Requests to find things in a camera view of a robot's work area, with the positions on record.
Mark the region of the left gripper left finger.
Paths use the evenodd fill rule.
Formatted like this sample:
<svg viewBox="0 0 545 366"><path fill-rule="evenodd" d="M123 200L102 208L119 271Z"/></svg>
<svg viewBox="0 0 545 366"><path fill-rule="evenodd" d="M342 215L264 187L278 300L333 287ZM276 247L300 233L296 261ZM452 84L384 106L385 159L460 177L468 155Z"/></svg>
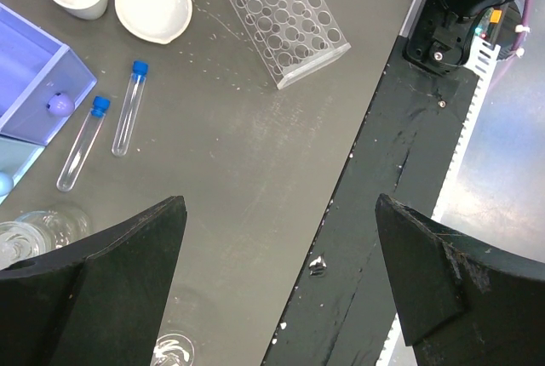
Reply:
<svg viewBox="0 0 545 366"><path fill-rule="evenodd" d="M1 271L3 365L148 365L186 227L182 196Z"/></svg>

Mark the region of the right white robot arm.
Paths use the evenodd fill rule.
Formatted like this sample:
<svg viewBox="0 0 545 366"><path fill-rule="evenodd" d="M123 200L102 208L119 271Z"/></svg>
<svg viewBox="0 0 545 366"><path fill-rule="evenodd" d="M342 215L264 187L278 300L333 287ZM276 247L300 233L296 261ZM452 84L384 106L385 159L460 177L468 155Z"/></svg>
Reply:
<svg viewBox="0 0 545 366"><path fill-rule="evenodd" d="M490 8L514 0L424 0L404 57L431 73L451 74L470 55L475 29Z"/></svg>

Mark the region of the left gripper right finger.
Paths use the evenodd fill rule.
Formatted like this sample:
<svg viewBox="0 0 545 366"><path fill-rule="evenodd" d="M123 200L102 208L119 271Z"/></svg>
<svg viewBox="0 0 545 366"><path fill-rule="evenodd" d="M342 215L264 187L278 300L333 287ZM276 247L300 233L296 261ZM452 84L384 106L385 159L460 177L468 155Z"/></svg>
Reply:
<svg viewBox="0 0 545 366"><path fill-rule="evenodd" d="M495 248L386 194L382 255L404 343L420 365L542 365L544 265Z"/></svg>

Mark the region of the clear acrylic test tube rack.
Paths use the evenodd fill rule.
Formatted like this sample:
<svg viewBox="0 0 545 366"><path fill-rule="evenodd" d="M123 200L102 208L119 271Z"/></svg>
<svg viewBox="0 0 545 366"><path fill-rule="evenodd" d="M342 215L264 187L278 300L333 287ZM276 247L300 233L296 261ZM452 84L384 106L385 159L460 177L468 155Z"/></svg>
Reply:
<svg viewBox="0 0 545 366"><path fill-rule="evenodd" d="M325 0L230 0L278 89L341 58L350 43Z"/></svg>

